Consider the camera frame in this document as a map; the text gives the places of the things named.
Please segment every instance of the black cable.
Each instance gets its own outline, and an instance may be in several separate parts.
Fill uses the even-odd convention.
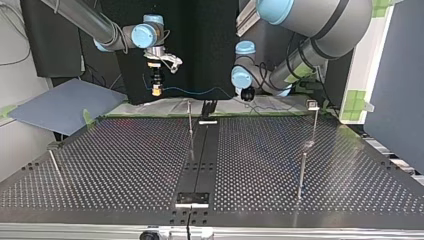
[[[259,109],[262,109],[262,110],[267,110],[267,109],[271,109],[271,110],[274,110],[274,111],[290,111],[291,109],[293,109],[294,108],[294,105],[292,105],[292,106],[290,106],[289,108],[276,108],[276,107],[261,107],[261,106],[255,106],[255,107],[253,107],[253,109],[256,109],[256,108],[259,108]]]
[[[317,69],[305,57],[305,53],[303,52],[302,45],[303,45],[303,41],[299,41],[299,43],[297,44],[297,50],[299,51],[300,58],[302,59],[303,63],[305,63],[306,66],[308,66],[313,71],[313,73],[315,73]]]
[[[264,66],[264,68],[265,68],[265,75],[263,75],[263,73],[262,73],[262,66]],[[260,69],[259,69],[259,73],[261,74],[261,78],[262,78],[262,83],[263,84],[266,84],[269,88],[271,88],[271,89],[273,89],[273,90],[275,90],[275,91],[279,91],[279,92],[284,92],[284,91],[287,91],[287,90],[290,90],[290,89],[293,89],[293,86],[292,87],[287,87],[287,88],[277,88],[274,84],[272,84],[272,82],[271,82],[271,79],[269,80],[269,83],[272,85],[270,85],[270,84],[268,84],[265,80],[266,80],[266,77],[268,76],[268,68],[266,67],[266,63],[265,62],[261,62],[261,64],[259,64],[259,66],[258,66]]]
[[[245,68],[243,65],[240,65],[240,64],[234,64],[234,66],[233,67],[242,67],[244,70],[246,70],[249,74],[250,74],[250,76],[252,76],[253,77],[253,79],[255,80],[255,82],[258,84],[258,86],[259,86],[259,88],[261,89],[261,90],[263,90],[262,89],[262,87],[263,87],[263,85],[265,84],[265,85],[267,85],[269,88],[271,88],[271,89],[273,89],[273,90],[275,90],[275,91],[286,91],[286,90],[289,90],[289,89],[291,89],[291,88],[284,88],[284,89],[279,89],[279,88],[275,88],[275,87],[273,87],[273,86],[271,86],[271,85],[269,85],[265,80],[266,80],[266,78],[263,78],[262,76],[262,83],[260,83],[259,82],[259,80],[255,77],[255,75],[249,70],[249,69],[247,69],[247,68]]]
[[[325,94],[325,97],[327,98],[327,100],[328,100],[328,102],[332,105],[332,106],[336,106],[332,101],[331,101],[331,99],[330,99],[330,96],[328,95],[328,93],[327,93],[327,89],[325,88],[325,84],[324,84],[324,81],[322,80],[322,76],[321,76],[321,70],[320,70],[320,68],[319,67],[317,67],[316,68],[317,69],[317,74],[318,74],[318,78],[319,78],[319,82],[321,83],[321,85],[322,85],[322,89],[323,89],[323,91],[324,91],[324,94]],[[340,113],[338,113],[337,111],[336,111],[336,109],[334,109],[334,112],[336,113],[336,115],[337,115],[337,117],[338,118],[340,118]]]
[[[294,71],[293,68],[290,65],[290,51],[291,51],[291,45],[294,41],[294,37],[296,36],[296,33],[293,32],[290,41],[289,41],[289,45],[287,45],[287,50],[286,50],[286,64],[287,64],[287,69],[289,70],[290,74],[293,75],[293,77],[297,78],[298,80],[301,80],[302,78],[299,77]]]
[[[144,87],[146,88],[146,90],[151,90],[151,89],[149,89],[148,87],[147,87],[147,83],[146,83],[146,80],[144,79],[144,75],[143,75],[143,82],[144,82]],[[187,92],[187,91],[185,91],[185,90],[183,90],[183,89],[180,89],[180,88],[172,88],[172,89],[174,89],[174,90],[177,90],[177,91],[181,91],[181,92]],[[214,87],[214,88],[212,88],[211,90],[215,90],[215,89],[217,89],[217,90],[220,90],[222,93],[224,93],[230,100],[232,99],[232,100],[234,100],[234,101],[236,101],[236,102],[238,102],[238,103],[241,103],[241,104],[243,104],[243,105],[245,105],[245,106],[247,106],[247,107],[249,107],[249,108],[251,108],[253,111],[255,111],[259,116],[261,116],[261,114],[256,110],[256,108],[263,108],[263,107],[259,107],[259,106],[256,106],[256,107],[252,107],[250,104],[247,104],[246,102],[242,102],[242,101],[239,101],[239,100],[237,100],[236,98],[233,98],[232,96],[230,96],[230,94],[228,94],[226,91],[224,91],[224,89],[222,89],[222,88],[220,88],[220,87]],[[274,110],[277,110],[277,111],[281,111],[281,110],[284,110],[284,109],[277,109],[277,108],[274,108]]]
[[[93,72],[89,68],[87,68],[87,70],[90,72],[90,75],[91,75],[91,83],[98,84],[99,86],[106,87],[106,86],[103,85],[103,83],[101,83],[99,81],[99,79],[97,79],[96,76],[94,76]]]
[[[259,64],[259,74],[262,78],[262,83],[259,85],[259,87],[262,89],[263,85],[266,83],[266,77],[268,77],[268,68],[266,67],[266,64],[264,62],[261,62]]]
[[[236,58],[236,62],[237,62],[237,60],[239,60],[240,58],[248,58],[248,59],[250,59],[250,61],[252,61],[252,63],[253,63],[253,64],[255,64],[255,60],[253,60],[253,58],[251,58],[251,57],[249,57],[249,56],[246,56],[246,55],[241,55],[241,56],[239,56],[238,58]]]
[[[186,230],[187,230],[187,240],[191,240],[191,233],[190,233],[190,221],[191,221],[191,210],[190,209],[190,214],[188,215],[188,220],[187,220],[187,226],[186,226]]]
[[[96,68],[94,68],[93,66],[91,66],[90,64],[88,64],[88,63],[85,63],[85,65],[88,67],[88,68],[91,68],[92,70],[94,70],[94,72],[96,72],[97,74],[99,74],[99,76],[102,78],[102,80],[103,80],[103,83],[101,84],[103,87],[106,87],[106,79],[103,77],[103,75],[102,74],[100,74],[100,72],[96,69]]]

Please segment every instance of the green tape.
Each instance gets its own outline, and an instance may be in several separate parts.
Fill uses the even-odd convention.
[[[391,0],[373,0],[373,18],[383,18],[386,17],[387,9],[390,6]]]
[[[328,105],[330,105],[330,101],[325,100],[324,103],[322,104],[322,110],[324,112],[327,112]]]
[[[359,121],[365,109],[366,91],[349,90],[343,106],[342,120]]]
[[[354,131],[352,131],[352,129],[350,129],[348,126],[340,126],[337,129],[337,133],[345,136],[345,137],[349,137],[349,138],[360,138],[358,136],[358,134],[356,134]]]
[[[294,71],[293,71],[297,76],[303,78],[303,77],[309,77],[312,74],[314,74],[314,72],[312,71],[312,69],[310,67],[308,67],[305,63],[302,63],[299,65],[299,67],[297,67]],[[297,79],[295,76],[290,75],[285,82],[286,83],[295,83],[297,82],[299,79]]]
[[[9,105],[6,106],[2,109],[0,109],[0,117],[1,118],[8,118],[9,117],[9,113],[13,110],[15,110],[18,106],[16,105]]]
[[[91,126],[95,121],[91,118],[91,114],[87,109],[84,109],[82,116],[84,117],[85,124]]]

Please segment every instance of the metal post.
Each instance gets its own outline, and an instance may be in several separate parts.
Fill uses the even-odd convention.
[[[191,119],[191,103],[187,101],[187,112],[188,112],[188,121],[189,121],[189,133],[190,133],[190,154],[191,160],[194,161],[194,139],[193,139],[193,122]]]
[[[115,36],[112,22],[104,15],[96,12],[83,0],[41,0],[52,9],[59,4],[58,13],[81,28],[96,41],[108,44]]]
[[[50,153],[50,158],[53,161],[54,168],[56,169],[56,171],[60,171],[59,165],[57,165],[56,158],[54,157],[53,150],[49,150],[49,153]]]
[[[306,168],[306,157],[307,153],[303,153],[302,162],[300,164],[300,180],[299,180],[299,190],[297,192],[297,198],[302,199],[302,188],[303,188],[303,178],[305,177],[305,168]]]
[[[312,133],[312,142],[315,142],[315,133],[317,130],[319,109],[315,110],[314,132]]]

